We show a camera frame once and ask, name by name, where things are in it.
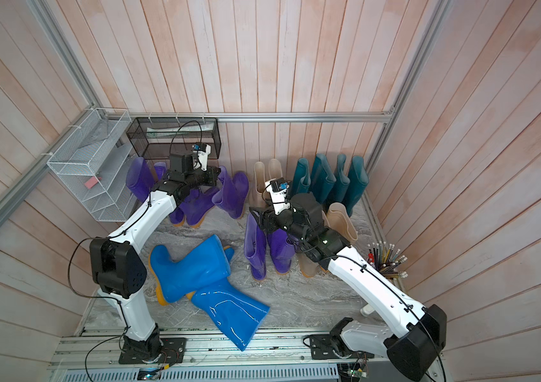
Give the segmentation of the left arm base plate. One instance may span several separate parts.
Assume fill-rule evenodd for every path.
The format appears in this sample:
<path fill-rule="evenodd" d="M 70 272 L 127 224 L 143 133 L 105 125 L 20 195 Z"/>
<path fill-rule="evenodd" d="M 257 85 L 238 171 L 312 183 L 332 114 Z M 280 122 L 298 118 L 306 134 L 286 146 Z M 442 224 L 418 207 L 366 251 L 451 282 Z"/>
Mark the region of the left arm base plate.
<path fill-rule="evenodd" d="M 119 364 L 180 364 L 186 342 L 185 337 L 151 337 L 144 342 L 124 337 Z"/>

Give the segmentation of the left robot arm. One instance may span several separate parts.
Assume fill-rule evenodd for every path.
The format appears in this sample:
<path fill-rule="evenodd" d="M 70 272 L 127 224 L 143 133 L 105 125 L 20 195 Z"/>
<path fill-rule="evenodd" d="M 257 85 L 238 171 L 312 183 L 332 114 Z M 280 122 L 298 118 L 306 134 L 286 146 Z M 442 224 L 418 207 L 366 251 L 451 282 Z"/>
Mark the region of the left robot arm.
<path fill-rule="evenodd" d="M 163 344 L 158 324 L 151 318 L 141 289 L 147 267 L 140 251 L 168 215 L 183 203 L 192 190 L 215 186 L 220 168 L 207 166 L 184 173 L 168 172 L 152 188 L 146 202 L 116 231 L 107 237 L 90 238 L 90 264 L 93 282 L 99 289 L 93 295 L 74 293 L 88 299 L 107 301 L 118 312 L 125 329 L 122 352 L 128 362 L 152 364 L 162 358 Z"/>

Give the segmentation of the beige boot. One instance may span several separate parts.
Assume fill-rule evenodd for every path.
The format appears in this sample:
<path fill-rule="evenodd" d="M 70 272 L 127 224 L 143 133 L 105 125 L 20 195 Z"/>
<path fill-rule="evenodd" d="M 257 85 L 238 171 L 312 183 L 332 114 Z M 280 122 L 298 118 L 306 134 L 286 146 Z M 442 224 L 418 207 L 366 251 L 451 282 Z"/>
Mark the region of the beige boot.
<path fill-rule="evenodd" d="M 318 264 L 312 262 L 304 253 L 297 252 L 296 256 L 299 259 L 301 273 L 307 278 L 315 277 L 319 269 Z"/>
<path fill-rule="evenodd" d="M 340 233 L 351 244 L 356 243 L 358 239 L 357 231 L 342 203 L 332 203 L 327 210 L 326 219 L 331 229 Z"/>
<path fill-rule="evenodd" d="M 256 162 L 254 164 L 254 176 L 253 183 L 250 191 L 250 206 L 256 208 L 266 208 L 267 203 L 263 198 L 265 190 L 266 175 L 265 165 L 263 162 Z"/>
<path fill-rule="evenodd" d="M 278 159 L 271 159 L 267 166 L 268 180 L 274 180 L 283 177 L 283 167 Z"/>

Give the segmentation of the blue boot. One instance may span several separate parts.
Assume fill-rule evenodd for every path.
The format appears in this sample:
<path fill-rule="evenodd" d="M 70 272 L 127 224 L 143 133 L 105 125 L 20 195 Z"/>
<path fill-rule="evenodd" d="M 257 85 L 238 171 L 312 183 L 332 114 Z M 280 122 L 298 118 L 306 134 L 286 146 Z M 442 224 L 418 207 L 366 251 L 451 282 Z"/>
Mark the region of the blue boot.
<path fill-rule="evenodd" d="M 157 245 L 149 256 L 149 265 L 157 280 L 156 296 L 162 306 L 179 301 L 212 283 L 229 277 L 235 251 L 212 235 L 187 256 L 173 261 L 165 245 Z"/>

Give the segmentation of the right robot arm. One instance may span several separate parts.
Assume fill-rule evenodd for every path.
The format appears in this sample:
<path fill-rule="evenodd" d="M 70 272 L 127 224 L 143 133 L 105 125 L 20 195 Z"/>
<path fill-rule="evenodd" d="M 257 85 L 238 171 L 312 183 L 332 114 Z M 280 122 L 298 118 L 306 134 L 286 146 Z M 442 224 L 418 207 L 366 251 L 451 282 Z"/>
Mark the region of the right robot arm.
<path fill-rule="evenodd" d="M 342 234 L 325 226 L 322 206 L 312 194 L 252 207 L 250 213 L 265 233 L 285 232 L 300 253 L 349 285 L 383 319 L 383 325 L 367 325 L 347 318 L 335 326 L 332 334 L 340 350 L 385 357 L 412 381 L 423 380 L 431 366 L 442 361 L 446 313 L 409 297 L 369 265 Z"/>

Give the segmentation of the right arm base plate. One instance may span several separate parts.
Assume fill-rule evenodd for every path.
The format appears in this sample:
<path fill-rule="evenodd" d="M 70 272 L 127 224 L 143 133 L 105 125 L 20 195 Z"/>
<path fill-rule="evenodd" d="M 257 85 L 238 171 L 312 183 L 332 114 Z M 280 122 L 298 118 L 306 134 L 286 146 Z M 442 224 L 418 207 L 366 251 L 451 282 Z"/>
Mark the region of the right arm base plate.
<path fill-rule="evenodd" d="M 351 354 L 342 340 L 332 334 L 309 334 L 302 339 L 302 344 L 310 350 L 314 360 L 339 359 Z"/>

